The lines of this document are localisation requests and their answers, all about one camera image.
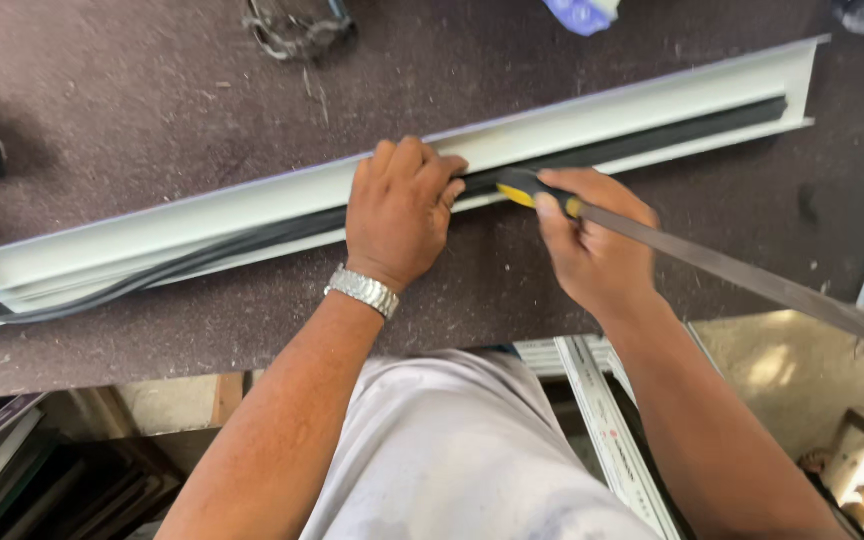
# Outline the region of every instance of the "brown tabletop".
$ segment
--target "brown tabletop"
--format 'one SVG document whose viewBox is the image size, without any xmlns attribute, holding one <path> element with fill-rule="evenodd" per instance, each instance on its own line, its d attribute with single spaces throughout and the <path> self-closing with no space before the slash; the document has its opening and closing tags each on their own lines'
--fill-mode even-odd
<svg viewBox="0 0 864 540">
<path fill-rule="evenodd" d="M 0 2 L 0 136 L 13 172 L 0 181 L 0 245 L 831 32 L 815 127 L 618 178 L 667 231 L 857 298 L 864 36 L 841 30 L 828 2 L 626 0 L 613 28 L 589 38 L 540 0 L 347 4 L 358 39 L 302 65 L 258 52 L 244 0 Z M 344 256 L 328 246 L 0 326 L 0 395 L 265 367 Z M 667 259 L 656 283 L 688 319 L 774 308 Z M 377 349 L 596 329 L 556 286 L 532 212 L 502 203 L 456 216 Z"/>
</svg>

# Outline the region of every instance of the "person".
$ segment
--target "person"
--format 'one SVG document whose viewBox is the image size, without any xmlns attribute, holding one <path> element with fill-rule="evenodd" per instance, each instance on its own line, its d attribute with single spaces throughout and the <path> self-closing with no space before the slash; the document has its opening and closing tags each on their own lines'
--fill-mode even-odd
<svg viewBox="0 0 864 540">
<path fill-rule="evenodd" d="M 352 183 L 345 271 L 396 294 L 425 274 L 446 245 L 465 189 L 454 177 L 467 166 L 414 137 L 380 142 Z M 658 226 L 649 206 L 594 169 L 539 178 Z M 656 291 L 652 251 L 575 225 L 549 196 L 536 209 L 558 282 L 618 352 L 658 469 L 698 537 L 846 538 Z M 328 291 L 216 437 L 156 538 L 657 537 L 586 472 L 516 357 L 442 350 L 367 360 L 384 323 L 378 308 Z"/>
</svg>

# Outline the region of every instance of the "wristwatch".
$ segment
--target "wristwatch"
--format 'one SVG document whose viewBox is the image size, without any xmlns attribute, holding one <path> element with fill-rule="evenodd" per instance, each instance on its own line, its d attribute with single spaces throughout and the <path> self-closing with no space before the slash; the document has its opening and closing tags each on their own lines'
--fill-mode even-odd
<svg viewBox="0 0 864 540">
<path fill-rule="evenodd" d="M 339 269 L 332 274 L 325 288 L 325 294 L 330 290 L 337 290 L 346 296 L 350 296 L 359 302 L 371 306 L 381 313 L 386 320 L 392 318 L 392 314 L 399 307 L 399 295 L 383 285 L 380 281 L 371 277 L 363 276 L 358 272 L 346 270 L 345 264 L 339 264 Z"/>
</svg>

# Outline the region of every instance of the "white shirt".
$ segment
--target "white shirt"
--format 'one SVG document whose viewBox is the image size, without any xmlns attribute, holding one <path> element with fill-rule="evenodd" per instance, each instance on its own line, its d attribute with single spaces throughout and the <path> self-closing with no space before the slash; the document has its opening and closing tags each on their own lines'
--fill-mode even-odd
<svg viewBox="0 0 864 540">
<path fill-rule="evenodd" d="M 586 472 L 516 357 L 366 362 L 302 540 L 655 539 Z"/>
</svg>

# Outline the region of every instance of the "hand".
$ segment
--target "hand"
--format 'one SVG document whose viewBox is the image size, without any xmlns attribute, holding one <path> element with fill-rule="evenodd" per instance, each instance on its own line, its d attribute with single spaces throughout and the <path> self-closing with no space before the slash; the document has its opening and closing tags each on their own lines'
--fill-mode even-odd
<svg viewBox="0 0 864 540">
<path fill-rule="evenodd" d="M 655 228 L 659 218 L 624 185 L 588 169 L 539 171 L 546 186 L 575 193 L 618 215 Z M 658 297 L 652 250 L 617 232 L 582 220 L 576 225 L 555 198 L 539 194 L 535 200 L 539 225 L 561 288 L 595 318 L 623 317 L 643 301 Z"/>
<path fill-rule="evenodd" d="M 466 189 L 452 176 L 468 166 L 414 136 L 378 143 L 352 181 L 345 267 L 396 293 L 425 274 L 446 247 L 452 205 Z"/>
</svg>

